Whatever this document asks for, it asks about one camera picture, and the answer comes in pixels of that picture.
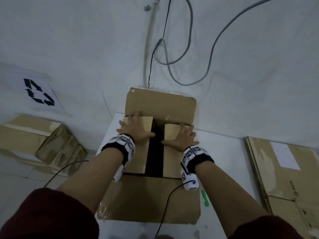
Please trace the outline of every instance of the white floor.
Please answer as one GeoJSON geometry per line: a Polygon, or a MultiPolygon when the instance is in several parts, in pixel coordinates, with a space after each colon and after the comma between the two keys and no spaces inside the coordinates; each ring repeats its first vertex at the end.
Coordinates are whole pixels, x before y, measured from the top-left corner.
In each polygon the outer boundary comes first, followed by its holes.
{"type": "MultiPolygon", "coordinates": [[[[0,155],[0,227],[16,212],[24,199],[35,189],[42,188],[52,177],[34,170],[10,157],[0,155]]],[[[67,177],[56,176],[47,186],[56,189],[67,177]]]]}

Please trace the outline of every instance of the green handle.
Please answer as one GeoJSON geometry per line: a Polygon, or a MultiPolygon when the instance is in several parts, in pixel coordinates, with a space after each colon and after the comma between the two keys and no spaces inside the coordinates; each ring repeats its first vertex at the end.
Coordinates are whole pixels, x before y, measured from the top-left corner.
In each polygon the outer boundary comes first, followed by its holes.
{"type": "Polygon", "coordinates": [[[209,202],[208,202],[208,199],[207,199],[207,197],[206,197],[206,192],[205,192],[205,190],[201,190],[201,191],[202,191],[202,196],[203,196],[203,198],[204,198],[204,200],[205,200],[204,205],[205,205],[206,207],[208,207],[208,206],[209,206],[209,202]]]}

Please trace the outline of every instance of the maroon sleeve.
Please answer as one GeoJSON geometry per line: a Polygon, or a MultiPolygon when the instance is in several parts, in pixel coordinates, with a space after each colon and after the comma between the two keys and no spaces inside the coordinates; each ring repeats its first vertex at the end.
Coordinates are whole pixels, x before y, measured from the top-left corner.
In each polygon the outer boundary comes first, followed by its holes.
{"type": "Polygon", "coordinates": [[[0,230],[0,239],[98,237],[98,223],[86,206],[48,188],[34,190],[0,230]]]}
{"type": "Polygon", "coordinates": [[[295,228],[278,216],[267,215],[239,226],[229,239],[302,239],[295,228]]]}

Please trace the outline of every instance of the wrist strap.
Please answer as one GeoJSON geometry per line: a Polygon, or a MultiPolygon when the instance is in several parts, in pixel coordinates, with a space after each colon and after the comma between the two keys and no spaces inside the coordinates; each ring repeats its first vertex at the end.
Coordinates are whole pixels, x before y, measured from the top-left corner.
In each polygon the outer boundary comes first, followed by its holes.
{"type": "Polygon", "coordinates": [[[181,166],[186,174],[195,174],[195,166],[204,161],[212,161],[215,163],[205,149],[200,148],[197,145],[189,146],[184,151],[184,157],[181,160],[181,166]]]}
{"type": "Polygon", "coordinates": [[[123,154],[122,165],[125,166],[127,161],[131,161],[135,152],[134,139],[129,134],[121,134],[111,138],[111,140],[104,145],[101,152],[106,148],[117,148],[123,154]]]}

